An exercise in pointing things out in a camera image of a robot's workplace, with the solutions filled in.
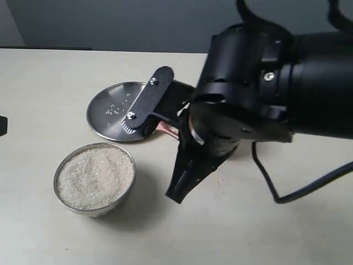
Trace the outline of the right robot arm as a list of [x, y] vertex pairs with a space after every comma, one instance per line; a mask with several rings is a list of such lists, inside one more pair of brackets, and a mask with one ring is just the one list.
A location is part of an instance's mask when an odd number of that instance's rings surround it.
[[293, 135], [352, 138], [352, 37], [271, 36], [234, 25], [212, 37], [183, 111], [166, 196], [186, 195], [241, 141], [289, 143]]

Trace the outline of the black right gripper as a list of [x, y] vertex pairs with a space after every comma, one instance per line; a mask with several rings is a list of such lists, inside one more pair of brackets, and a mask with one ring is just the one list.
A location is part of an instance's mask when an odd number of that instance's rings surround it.
[[179, 131], [179, 160], [226, 160], [241, 140], [292, 140], [277, 74], [292, 35], [277, 24], [236, 24], [214, 35]]

